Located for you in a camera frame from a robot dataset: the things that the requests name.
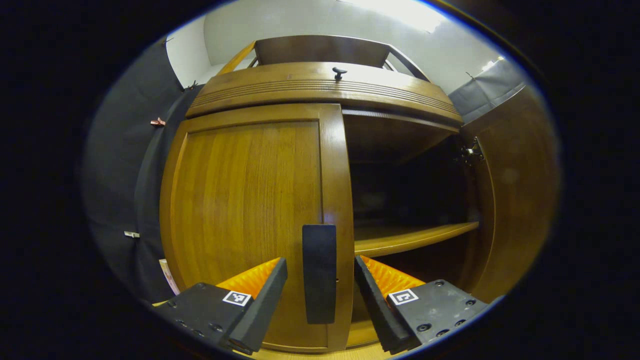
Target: screw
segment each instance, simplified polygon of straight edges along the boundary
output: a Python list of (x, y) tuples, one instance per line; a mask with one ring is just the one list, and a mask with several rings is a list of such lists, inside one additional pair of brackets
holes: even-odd
[(211, 328), (211, 330), (213, 330), (213, 331), (220, 331), (220, 332), (222, 332), (222, 326), (220, 326), (220, 325), (218, 325), (218, 324), (216, 324), (216, 323), (212, 323), (212, 322), (210, 322), (210, 323), (209, 323), (209, 327), (210, 327), (210, 328)]
[(422, 325), (418, 326), (417, 330), (418, 330), (419, 332), (422, 332), (422, 331), (427, 331), (427, 330), (429, 330), (430, 328), (431, 328), (431, 324), (430, 324), (430, 323), (424, 323), (424, 324), (422, 324)]

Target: ceiling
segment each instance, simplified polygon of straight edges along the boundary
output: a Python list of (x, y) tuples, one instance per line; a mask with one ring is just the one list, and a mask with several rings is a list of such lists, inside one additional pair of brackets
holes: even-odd
[(211, 65), (228, 62), (254, 40), (287, 35), (342, 35), (392, 44), (447, 94), (470, 79), (467, 72), (475, 76), (501, 55), (454, 20), (444, 19), (429, 33), (336, 0), (237, 0), (208, 13), (203, 32)]

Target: black fabric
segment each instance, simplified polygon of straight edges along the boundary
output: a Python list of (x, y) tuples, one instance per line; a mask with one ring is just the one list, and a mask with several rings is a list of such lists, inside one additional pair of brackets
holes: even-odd
[[(182, 92), (162, 40), (104, 96), (88, 131), (80, 173), (94, 240), (129, 291), (151, 302), (173, 296), (158, 263), (164, 258), (159, 186), (172, 134), (199, 91)], [(158, 117), (166, 127), (150, 125)]]

